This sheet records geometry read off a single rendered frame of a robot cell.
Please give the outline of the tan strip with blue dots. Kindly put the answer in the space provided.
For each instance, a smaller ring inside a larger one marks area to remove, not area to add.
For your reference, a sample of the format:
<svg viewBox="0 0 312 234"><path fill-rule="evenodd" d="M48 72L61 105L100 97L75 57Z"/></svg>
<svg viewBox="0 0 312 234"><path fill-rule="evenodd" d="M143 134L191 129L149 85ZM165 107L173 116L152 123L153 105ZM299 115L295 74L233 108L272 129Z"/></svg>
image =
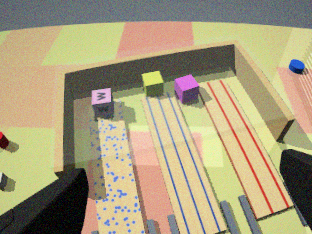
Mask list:
<svg viewBox="0 0 312 234"><path fill-rule="evenodd" d="M92 164L99 234L145 234L131 157Z"/></svg>

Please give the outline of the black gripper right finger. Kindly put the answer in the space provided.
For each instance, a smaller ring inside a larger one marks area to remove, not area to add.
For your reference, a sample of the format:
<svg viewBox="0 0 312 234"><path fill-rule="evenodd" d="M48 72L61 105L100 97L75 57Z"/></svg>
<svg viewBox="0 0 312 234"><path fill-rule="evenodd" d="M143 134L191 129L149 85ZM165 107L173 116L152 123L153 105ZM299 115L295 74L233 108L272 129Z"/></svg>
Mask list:
<svg viewBox="0 0 312 234"><path fill-rule="evenodd" d="M292 200L312 230L312 154L285 149L279 168Z"/></svg>

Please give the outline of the small blue block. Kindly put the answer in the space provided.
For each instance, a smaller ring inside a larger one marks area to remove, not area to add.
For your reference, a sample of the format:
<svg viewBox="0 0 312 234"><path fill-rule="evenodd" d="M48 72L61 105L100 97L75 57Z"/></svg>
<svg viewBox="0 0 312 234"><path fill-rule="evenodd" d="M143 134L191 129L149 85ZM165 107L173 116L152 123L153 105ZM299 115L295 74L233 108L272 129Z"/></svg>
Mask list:
<svg viewBox="0 0 312 234"><path fill-rule="evenodd" d="M291 60L288 65L289 70L293 73L303 73L305 68L304 62L300 60Z"/></svg>

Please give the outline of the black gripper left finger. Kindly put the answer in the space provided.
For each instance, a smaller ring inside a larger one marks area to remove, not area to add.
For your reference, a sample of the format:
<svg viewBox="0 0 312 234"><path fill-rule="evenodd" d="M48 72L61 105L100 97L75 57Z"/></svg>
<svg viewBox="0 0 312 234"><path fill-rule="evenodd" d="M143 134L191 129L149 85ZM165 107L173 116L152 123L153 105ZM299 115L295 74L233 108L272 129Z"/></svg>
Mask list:
<svg viewBox="0 0 312 234"><path fill-rule="evenodd" d="M1 214L0 234L81 234L88 190L85 169L73 169Z"/></svg>

